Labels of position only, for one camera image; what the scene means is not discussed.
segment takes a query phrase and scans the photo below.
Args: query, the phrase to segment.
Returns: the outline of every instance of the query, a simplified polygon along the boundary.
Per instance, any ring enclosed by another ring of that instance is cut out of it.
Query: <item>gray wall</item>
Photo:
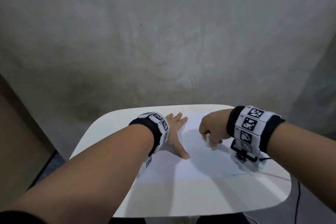
[[[332,135],[335,22],[336,0],[1,0],[0,73],[65,158],[141,106],[253,104]]]

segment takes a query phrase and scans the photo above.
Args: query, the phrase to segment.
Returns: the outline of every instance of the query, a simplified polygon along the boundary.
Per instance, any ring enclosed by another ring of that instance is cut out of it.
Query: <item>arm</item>
[[[204,116],[199,132],[211,133],[209,145],[228,139],[226,124],[232,109]],[[298,128],[280,124],[269,139],[267,154],[295,176],[315,196],[336,212],[336,141]]]
[[[181,116],[167,116],[167,143],[188,158],[177,137],[187,121]],[[50,224],[107,223],[131,188],[153,143],[153,134],[146,126],[127,126],[66,162],[8,210],[28,212]]]

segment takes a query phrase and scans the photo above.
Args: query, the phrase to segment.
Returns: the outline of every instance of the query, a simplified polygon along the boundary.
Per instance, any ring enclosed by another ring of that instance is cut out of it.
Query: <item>gray floor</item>
[[[44,179],[64,163],[64,159],[59,153],[55,155],[48,164],[37,183]],[[276,207],[271,207],[259,211],[246,212],[247,215],[253,217],[259,224],[294,224],[295,207],[298,198],[298,183],[292,177],[292,191],[289,197]],[[148,224],[166,223],[160,218],[147,218]],[[175,220],[167,220],[167,223],[185,223]],[[296,224],[332,224],[336,223],[336,214],[318,200],[310,191],[301,185],[301,198],[299,202],[298,215]]]

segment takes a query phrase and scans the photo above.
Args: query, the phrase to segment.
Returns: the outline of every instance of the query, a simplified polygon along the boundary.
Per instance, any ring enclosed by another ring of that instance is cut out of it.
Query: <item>person's right hand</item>
[[[225,109],[211,112],[202,118],[201,124],[199,125],[199,132],[204,140],[206,140],[207,133],[211,134],[209,141],[210,147],[215,147],[218,143],[222,143],[223,139],[230,138],[226,132],[226,125],[232,110],[233,109]]]

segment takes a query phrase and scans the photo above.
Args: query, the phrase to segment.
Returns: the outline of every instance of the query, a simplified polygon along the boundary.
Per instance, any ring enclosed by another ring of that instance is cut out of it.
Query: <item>white table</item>
[[[174,105],[117,110],[96,120],[86,131],[72,157],[108,135],[124,128],[137,115],[157,111],[163,115],[217,111],[227,105]],[[195,216],[236,213],[275,206],[291,190],[289,173],[267,160],[257,173],[224,179],[174,181],[132,187],[114,217]]]

